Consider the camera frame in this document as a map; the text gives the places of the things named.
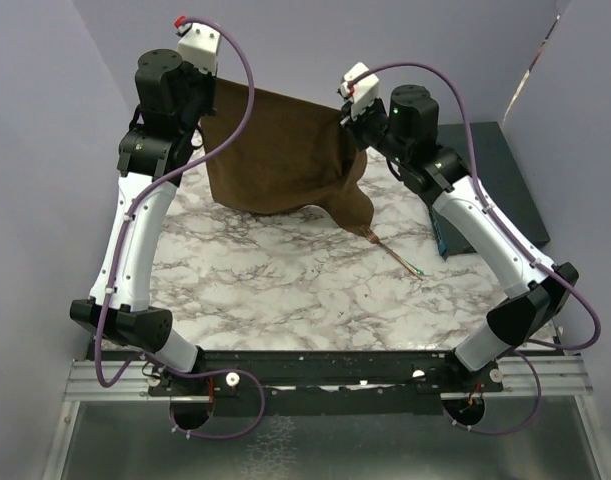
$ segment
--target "purple wall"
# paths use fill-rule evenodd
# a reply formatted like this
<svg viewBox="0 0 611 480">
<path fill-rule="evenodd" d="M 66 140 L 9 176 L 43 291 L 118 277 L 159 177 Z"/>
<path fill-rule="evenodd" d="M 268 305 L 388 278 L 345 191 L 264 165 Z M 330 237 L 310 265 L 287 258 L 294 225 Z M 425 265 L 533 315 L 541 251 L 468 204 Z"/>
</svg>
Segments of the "purple wall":
<svg viewBox="0 0 611 480">
<path fill-rule="evenodd" d="M 611 439 L 611 0 L 573 0 L 504 127 L 552 236 L 549 253 L 580 270 L 603 320 L 583 354 Z M 583 341 L 592 322 L 575 301 L 559 319 Z"/>
<path fill-rule="evenodd" d="M 69 0 L 0 0 L 0 479 L 38 479 L 129 112 Z"/>
</svg>

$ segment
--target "white connector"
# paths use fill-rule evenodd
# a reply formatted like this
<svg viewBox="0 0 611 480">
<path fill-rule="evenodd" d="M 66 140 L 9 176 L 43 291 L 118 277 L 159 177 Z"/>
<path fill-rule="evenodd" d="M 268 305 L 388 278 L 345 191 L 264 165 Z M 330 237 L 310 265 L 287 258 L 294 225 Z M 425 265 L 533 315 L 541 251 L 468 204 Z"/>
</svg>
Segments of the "white connector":
<svg viewBox="0 0 611 480">
<path fill-rule="evenodd" d="M 221 44 L 221 34 L 212 27 L 200 23 L 178 26 L 184 31 L 176 46 L 176 51 L 183 60 L 194 65 L 202 73 L 216 75 L 218 69 L 218 50 Z"/>
<path fill-rule="evenodd" d="M 355 120 L 361 115 L 379 96 L 379 81 L 378 77 L 374 74 L 368 75 L 351 88 L 348 85 L 349 81 L 357 78 L 360 74 L 368 70 L 369 69 L 364 63 L 358 62 L 349 72 L 343 75 L 343 83 L 341 83 L 338 89 L 345 100 L 352 102 L 352 120 Z"/>
<path fill-rule="evenodd" d="M 227 383 L 228 386 L 232 388 L 238 385 L 240 381 L 241 381 L 241 377 L 236 372 L 230 372 L 225 377 L 225 382 Z"/>
</svg>

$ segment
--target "metal base frame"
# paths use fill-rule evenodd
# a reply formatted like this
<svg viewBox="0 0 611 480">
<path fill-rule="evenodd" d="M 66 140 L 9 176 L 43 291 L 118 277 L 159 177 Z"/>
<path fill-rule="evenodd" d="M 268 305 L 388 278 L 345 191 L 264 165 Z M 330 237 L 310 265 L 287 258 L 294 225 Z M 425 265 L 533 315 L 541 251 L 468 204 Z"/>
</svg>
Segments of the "metal base frame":
<svg viewBox="0 0 611 480">
<path fill-rule="evenodd" d="M 528 358 L 539 374 L 544 396 L 575 397 L 601 478 L 611 480 L 611 449 L 600 426 L 600 419 L 592 397 L 592 386 L 582 358 L 578 355 L 542 355 L 540 352 L 531 352 Z M 112 376 L 121 365 L 122 361 L 104 361 L 105 375 Z M 114 387 L 105 389 L 96 380 L 94 362 L 90 360 L 73 362 L 43 480 L 62 478 L 81 402 L 208 403 L 209 399 L 206 395 L 151 396 L 151 380 L 148 382 L 148 378 L 142 374 L 144 365 L 143 361 L 132 363 Z M 487 392 L 486 398 L 535 395 L 536 388 L 532 372 L 523 360 L 516 357 L 501 359 L 498 361 L 498 369 L 502 373 L 503 391 Z M 339 385 L 338 387 L 350 390 L 378 390 L 391 386 L 360 382 L 355 385 Z M 289 385 L 274 386 L 271 391 L 276 391 L 276 395 L 280 395 L 282 391 L 289 391 L 290 388 Z M 327 385 L 325 388 L 333 389 L 334 386 Z M 462 398 L 466 395 L 469 395 L 469 392 L 442 393 L 440 398 L 448 400 Z"/>
</svg>

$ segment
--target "screw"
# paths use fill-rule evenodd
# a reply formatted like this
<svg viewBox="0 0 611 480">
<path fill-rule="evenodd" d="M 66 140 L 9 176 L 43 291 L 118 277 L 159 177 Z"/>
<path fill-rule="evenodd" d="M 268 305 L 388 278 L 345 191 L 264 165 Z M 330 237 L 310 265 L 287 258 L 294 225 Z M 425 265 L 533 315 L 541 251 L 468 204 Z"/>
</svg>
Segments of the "screw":
<svg viewBox="0 0 611 480">
<path fill-rule="evenodd" d="M 503 373 L 498 368 L 494 368 L 490 370 L 489 378 L 494 383 L 501 383 L 503 381 Z"/>
</svg>

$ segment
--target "black mounting bracket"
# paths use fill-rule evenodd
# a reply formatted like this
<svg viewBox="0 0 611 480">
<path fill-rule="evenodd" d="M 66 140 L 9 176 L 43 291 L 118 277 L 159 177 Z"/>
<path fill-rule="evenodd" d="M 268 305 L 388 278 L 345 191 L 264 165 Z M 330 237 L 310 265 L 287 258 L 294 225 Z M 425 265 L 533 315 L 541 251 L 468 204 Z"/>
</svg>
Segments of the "black mounting bracket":
<svg viewBox="0 0 611 480">
<path fill-rule="evenodd" d="M 479 382 L 485 392 L 502 391 L 502 384 L 490 378 L 495 368 L 492 362 L 474 376 L 457 377 L 447 351 L 206 351 L 201 366 L 202 371 L 235 369 L 256 376 L 265 392 L 266 415 L 440 415 L 442 393 L 469 393 Z M 251 381 L 242 376 L 232 388 L 224 375 L 213 380 L 215 415 L 258 413 L 259 394 Z M 208 385 L 203 379 L 188 381 L 163 372 L 149 395 L 206 396 Z"/>
</svg>

